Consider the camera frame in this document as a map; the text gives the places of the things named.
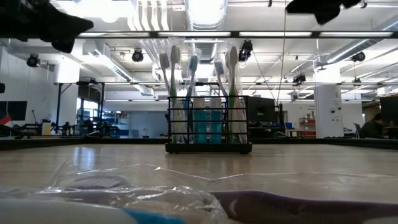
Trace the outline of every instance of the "red flag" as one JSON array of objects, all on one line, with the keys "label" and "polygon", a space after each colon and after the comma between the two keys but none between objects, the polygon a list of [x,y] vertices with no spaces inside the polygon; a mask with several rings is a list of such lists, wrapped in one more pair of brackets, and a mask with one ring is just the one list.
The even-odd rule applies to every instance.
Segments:
[{"label": "red flag", "polygon": [[5,125],[10,121],[11,121],[11,117],[7,115],[3,119],[0,119],[0,124]]}]

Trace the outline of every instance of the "black wire rack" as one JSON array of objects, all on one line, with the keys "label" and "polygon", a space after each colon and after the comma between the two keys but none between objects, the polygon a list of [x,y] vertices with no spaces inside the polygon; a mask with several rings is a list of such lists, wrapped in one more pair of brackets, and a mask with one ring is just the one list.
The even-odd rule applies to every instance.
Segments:
[{"label": "black wire rack", "polygon": [[[211,108],[211,107],[204,107],[204,108],[194,108],[193,107],[193,99],[194,98],[204,98],[204,99],[210,99],[210,98],[221,98],[222,102],[222,107],[221,108]],[[238,108],[231,108],[230,107],[230,102],[231,100],[236,100],[236,98],[239,99],[240,102],[244,102],[244,107],[240,106]],[[241,154],[246,154],[251,152],[251,143],[249,141],[249,134],[248,134],[248,124],[249,120],[248,117],[246,116],[245,119],[243,120],[238,120],[238,119],[230,119],[230,112],[232,110],[243,110],[244,114],[248,113],[248,96],[170,96],[168,97],[169,99],[169,108],[168,108],[168,124],[169,124],[169,141],[166,145],[166,151],[173,153],[173,152],[240,152]],[[173,108],[173,100],[179,101],[179,103],[182,103],[186,105],[184,108]],[[217,111],[222,111],[222,119],[221,120],[211,120],[211,119],[206,119],[206,120],[193,120],[193,111],[195,110],[206,110],[206,112],[211,112],[214,110]],[[174,120],[173,112],[174,111],[184,111],[185,112],[185,117],[184,119],[179,119],[179,120]],[[230,126],[232,123],[246,123],[246,129],[243,132],[233,132],[230,130]],[[187,132],[181,133],[181,132],[175,132],[173,129],[173,124],[174,123],[185,123],[187,127]],[[194,132],[191,131],[193,130],[193,124],[194,123],[206,123],[206,124],[211,124],[211,123],[221,123],[221,132],[220,133],[212,133],[212,132]],[[222,138],[220,144],[212,144],[207,142],[206,144],[195,144],[190,141],[190,136],[196,135],[196,134],[206,134],[207,135],[221,135],[224,138]],[[186,138],[184,138],[184,142],[176,143],[173,142],[173,136],[175,135],[184,135]],[[240,142],[236,141],[238,138],[236,136],[238,135],[245,135],[246,136],[246,142]]]}]

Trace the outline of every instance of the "column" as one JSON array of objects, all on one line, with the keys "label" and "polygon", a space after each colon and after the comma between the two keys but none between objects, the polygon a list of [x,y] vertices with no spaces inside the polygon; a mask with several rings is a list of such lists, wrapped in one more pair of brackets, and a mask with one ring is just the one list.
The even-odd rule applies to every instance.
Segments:
[{"label": "column", "polygon": [[[76,40],[73,46],[72,55],[78,57],[83,54],[84,41]],[[59,65],[55,66],[55,82],[58,83],[75,83],[79,81],[80,77],[80,65],[79,63],[64,57]],[[77,111],[77,97],[78,97],[78,86],[71,85],[68,87],[67,84],[62,86],[62,90],[65,90],[61,95],[61,105],[59,114],[59,126],[69,122],[70,125],[76,124],[76,111]]]},{"label": "column", "polygon": [[[315,82],[341,82],[340,68],[336,65],[316,70]],[[317,138],[343,137],[343,113],[341,112],[341,87],[338,85],[318,85],[314,88]]]}]

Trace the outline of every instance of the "blue wall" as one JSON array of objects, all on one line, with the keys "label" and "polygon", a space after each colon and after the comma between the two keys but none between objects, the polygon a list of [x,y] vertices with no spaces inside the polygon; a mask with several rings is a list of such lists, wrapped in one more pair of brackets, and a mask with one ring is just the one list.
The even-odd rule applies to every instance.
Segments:
[{"label": "blue wall", "polygon": [[148,129],[150,138],[167,134],[167,120],[164,117],[166,111],[133,111],[130,112],[130,130],[139,130],[139,137],[145,135],[144,129]]}]

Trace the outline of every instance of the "computer monitor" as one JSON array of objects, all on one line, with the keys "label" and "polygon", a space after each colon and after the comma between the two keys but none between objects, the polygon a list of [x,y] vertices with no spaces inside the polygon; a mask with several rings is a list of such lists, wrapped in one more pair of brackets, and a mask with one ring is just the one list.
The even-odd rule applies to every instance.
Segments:
[{"label": "computer monitor", "polygon": [[0,101],[0,117],[10,116],[13,121],[24,121],[27,101]]},{"label": "computer monitor", "polygon": [[248,97],[248,120],[278,123],[275,116],[275,101],[261,97]]},{"label": "computer monitor", "polygon": [[380,105],[383,121],[398,126],[398,96],[381,97]]}]

